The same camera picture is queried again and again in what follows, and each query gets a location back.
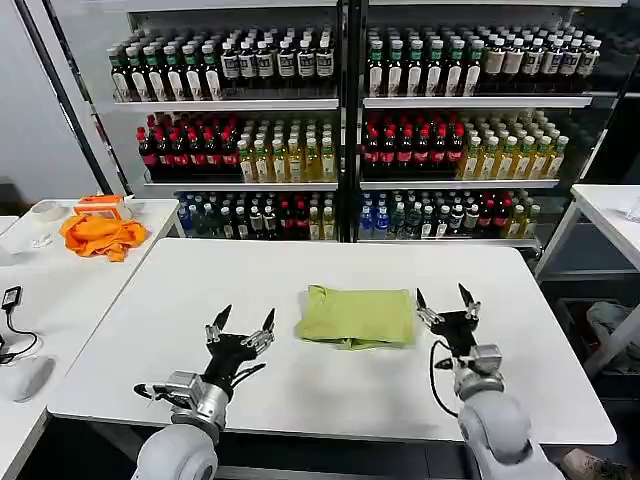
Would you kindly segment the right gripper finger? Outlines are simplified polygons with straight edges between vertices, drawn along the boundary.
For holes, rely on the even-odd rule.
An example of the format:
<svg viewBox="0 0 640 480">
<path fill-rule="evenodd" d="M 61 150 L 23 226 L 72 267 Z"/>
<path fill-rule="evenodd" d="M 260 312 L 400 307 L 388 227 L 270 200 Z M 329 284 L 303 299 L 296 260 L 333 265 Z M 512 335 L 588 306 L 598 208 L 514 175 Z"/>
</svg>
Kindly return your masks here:
<svg viewBox="0 0 640 480">
<path fill-rule="evenodd" d="M 432 327 L 443 322 L 443 317 L 427 306 L 426 300 L 419 288 L 416 289 L 416 309 L 419 318 L 427 327 Z"/>
<path fill-rule="evenodd" d="M 458 288 L 466 308 L 466 318 L 469 320 L 477 320 L 481 303 L 476 301 L 471 292 L 461 283 L 458 284 Z"/>
</svg>

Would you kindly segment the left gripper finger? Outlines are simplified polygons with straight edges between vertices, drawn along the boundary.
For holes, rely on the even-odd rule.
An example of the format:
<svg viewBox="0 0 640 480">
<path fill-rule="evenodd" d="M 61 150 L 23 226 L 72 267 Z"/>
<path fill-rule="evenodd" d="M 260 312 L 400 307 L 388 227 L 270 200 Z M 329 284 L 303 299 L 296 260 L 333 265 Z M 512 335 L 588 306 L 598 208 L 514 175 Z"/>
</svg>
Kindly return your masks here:
<svg viewBox="0 0 640 480">
<path fill-rule="evenodd" d="M 247 348 L 268 348 L 274 341 L 273 333 L 275 321 L 275 309 L 272 308 L 265 318 L 262 328 L 241 341 Z"/>
<path fill-rule="evenodd" d="M 228 321 L 232 305 L 227 305 L 221 312 L 219 312 L 214 321 L 211 324 L 205 326 L 205 334 L 208 343 L 217 343 L 220 341 L 221 332 Z"/>
</svg>

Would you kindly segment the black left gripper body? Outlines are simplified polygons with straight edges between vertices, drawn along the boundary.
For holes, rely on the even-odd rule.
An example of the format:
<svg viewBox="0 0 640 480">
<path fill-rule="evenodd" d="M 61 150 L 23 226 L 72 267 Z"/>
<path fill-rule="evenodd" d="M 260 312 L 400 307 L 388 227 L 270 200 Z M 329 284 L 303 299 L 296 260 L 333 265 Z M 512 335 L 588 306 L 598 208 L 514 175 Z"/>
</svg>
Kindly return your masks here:
<svg viewBox="0 0 640 480">
<path fill-rule="evenodd" d="M 261 370 L 261 365 L 239 371 L 244 362 L 255 360 L 260 346 L 256 341 L 260 333 L 248 335 L 208 333 L 207 349 L 211 360 L 201 379 L 219 387 L 225 394 L 232 394 L 234 388 L 249 376 Z"/>
</svg>

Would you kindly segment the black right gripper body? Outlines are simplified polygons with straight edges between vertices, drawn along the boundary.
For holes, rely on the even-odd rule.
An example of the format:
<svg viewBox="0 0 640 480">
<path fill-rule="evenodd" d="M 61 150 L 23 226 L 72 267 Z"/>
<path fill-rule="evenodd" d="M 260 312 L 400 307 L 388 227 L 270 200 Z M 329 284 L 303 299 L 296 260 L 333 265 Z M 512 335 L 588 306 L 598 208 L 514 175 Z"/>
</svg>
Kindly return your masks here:
<svg viewBox="0 0 640 480">
<path fill-rule="evenodd" d="M 432 323 L 430 330 L 446 340 L 455 357 L 466 357 L 476 345 L 474 331 L 478 323 L 479 318 L 466 311 L 443 312 Z"/>
</svg>

